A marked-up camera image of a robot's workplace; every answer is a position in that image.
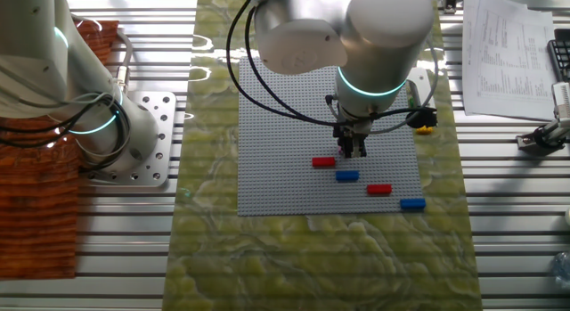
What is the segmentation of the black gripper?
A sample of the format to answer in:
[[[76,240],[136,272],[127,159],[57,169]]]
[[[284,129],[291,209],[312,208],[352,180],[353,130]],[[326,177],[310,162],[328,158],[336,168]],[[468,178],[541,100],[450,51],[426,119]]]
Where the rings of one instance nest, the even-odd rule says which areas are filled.
[[[337,139],[338,146],[341,146],[345,158],[363,158],[367,156],[365,140],[366,134],[355,132],[352,126],[335,125],[333,136]]]

